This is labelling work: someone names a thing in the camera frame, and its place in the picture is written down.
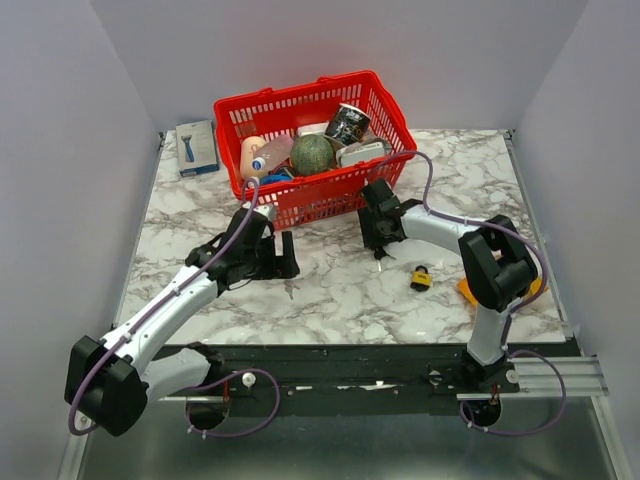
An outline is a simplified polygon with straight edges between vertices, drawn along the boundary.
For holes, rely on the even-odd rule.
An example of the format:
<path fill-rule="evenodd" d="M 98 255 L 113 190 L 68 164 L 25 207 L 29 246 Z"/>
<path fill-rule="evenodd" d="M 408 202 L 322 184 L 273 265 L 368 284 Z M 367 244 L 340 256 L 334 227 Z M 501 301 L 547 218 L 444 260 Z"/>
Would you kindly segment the black head key set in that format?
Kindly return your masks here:
<path fill-rule="evenodd" d="M 374 249 L 374 258 L 377 261 L 381 261 L 384 258 L 390 258 L 391 260 L 395 260 L 395 257 L 389 254 L 383 247 L 376 247 Z"/>

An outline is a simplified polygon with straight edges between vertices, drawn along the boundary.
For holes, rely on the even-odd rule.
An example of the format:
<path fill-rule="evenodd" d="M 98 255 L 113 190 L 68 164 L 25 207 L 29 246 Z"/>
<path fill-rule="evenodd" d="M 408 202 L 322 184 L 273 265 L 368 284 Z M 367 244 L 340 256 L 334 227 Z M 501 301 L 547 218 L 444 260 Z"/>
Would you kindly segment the silver key bunch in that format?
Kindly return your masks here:
<path fill-rule="evenodd" d="M 291 300 L 294 299 L 294 292 L 299 290 L 300 287 L 293 280 L 286 280 L 284 282 L 285 292 L 288 294 Z"/>

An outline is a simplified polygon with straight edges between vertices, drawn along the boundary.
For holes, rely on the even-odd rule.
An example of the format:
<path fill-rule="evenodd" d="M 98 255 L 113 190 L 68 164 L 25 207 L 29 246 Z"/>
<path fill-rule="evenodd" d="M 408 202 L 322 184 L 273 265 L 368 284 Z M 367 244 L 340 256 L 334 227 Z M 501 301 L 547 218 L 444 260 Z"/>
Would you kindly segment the yellow black padlock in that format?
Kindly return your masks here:
<path fill-rule="evenodd" d="M 410 282 L 410 288 L 418 291 L 428 291 L 432 286 L 432 277 L 426 266 L 419 265 L 415 268 Z"/>

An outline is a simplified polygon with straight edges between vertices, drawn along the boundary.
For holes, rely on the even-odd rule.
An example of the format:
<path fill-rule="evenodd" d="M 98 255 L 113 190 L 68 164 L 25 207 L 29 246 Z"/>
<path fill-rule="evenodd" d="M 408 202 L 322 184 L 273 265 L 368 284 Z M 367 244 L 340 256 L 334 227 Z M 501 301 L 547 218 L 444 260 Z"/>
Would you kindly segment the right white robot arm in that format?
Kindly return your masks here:
<path fill-rule="evenodd" d="M 496 380 L 507 359 L 506 336 L 516 307 L 530 299 L 541 262 L 511 220 L 464 220 L 427 209 L 417 199 L 400 201 L 382 178 L 366 184 L 358 210 L 364 246 L 380 252 L 391 243 L 423 241 L 462 259 L 469 291 L 477 302 L 474 328 L 462 354 L 460 379 L 480 392 Z"/>

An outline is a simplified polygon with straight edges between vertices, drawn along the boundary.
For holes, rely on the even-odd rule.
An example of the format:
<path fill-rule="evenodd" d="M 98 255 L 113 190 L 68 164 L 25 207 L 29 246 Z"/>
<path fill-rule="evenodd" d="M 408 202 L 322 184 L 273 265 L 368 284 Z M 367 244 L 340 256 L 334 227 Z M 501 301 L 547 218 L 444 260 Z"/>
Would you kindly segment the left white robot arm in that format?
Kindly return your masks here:
<path fill-rule="evenodd" d="M 165 358 L 157 354 L 187 320 L 235 284 L 299 274 L 291 233 L 282 235 L 283 252 L 275 251 L 276 214 L 272 204 L 244 204 L 227 230 L 194 248 L 134 317 L 98 340 L 83 336 L 74 344 L 64 391 L 73 434 L 82 432 L 78 413 L 120 436 L 151 402 L 185 389 L 209 395 L 220 387 L 221 360 L 210 348 L 192 344 Z"/>

